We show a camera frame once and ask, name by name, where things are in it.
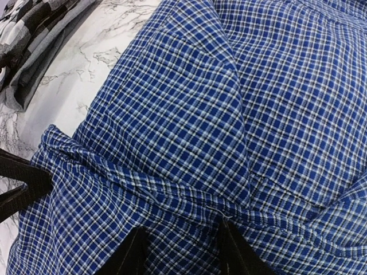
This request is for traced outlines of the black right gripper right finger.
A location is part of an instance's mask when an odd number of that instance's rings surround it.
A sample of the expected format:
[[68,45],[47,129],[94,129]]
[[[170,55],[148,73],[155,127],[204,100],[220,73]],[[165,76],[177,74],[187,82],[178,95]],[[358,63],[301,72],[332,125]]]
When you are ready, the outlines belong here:
[[220,222],[217,240],[221,274],[275,274],[254,252],[232,222]]

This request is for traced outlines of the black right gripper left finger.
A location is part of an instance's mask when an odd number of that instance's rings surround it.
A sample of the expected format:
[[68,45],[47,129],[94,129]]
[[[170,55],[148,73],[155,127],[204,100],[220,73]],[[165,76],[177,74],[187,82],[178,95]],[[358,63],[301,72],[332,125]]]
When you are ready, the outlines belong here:
[[145,229],[143,227],[133,228],[96,274],[144,274],[147,247],[147,233]]

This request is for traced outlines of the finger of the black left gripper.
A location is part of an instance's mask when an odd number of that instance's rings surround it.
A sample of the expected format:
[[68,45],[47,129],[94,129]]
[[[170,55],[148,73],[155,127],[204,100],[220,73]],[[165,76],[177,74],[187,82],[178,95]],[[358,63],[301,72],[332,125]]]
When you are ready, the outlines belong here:
[[1,194],[1,222],[46,195],[51,190],[51,187],[50,184],[35,186],[23,184]]
[[1,176],[20,180],[27,184],[51,185],[51,177],[47,171],[32,166],[26,159],[1,149]]

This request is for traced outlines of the blue checked long sleeve shirt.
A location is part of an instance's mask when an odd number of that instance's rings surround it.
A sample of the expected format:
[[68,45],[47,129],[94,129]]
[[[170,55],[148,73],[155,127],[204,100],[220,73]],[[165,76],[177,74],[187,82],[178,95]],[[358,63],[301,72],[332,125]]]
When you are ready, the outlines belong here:
[[366,273],[366,2],[162,1],[73,136],[32,165],[7,274],[221,274],[232,222],[275,274]]

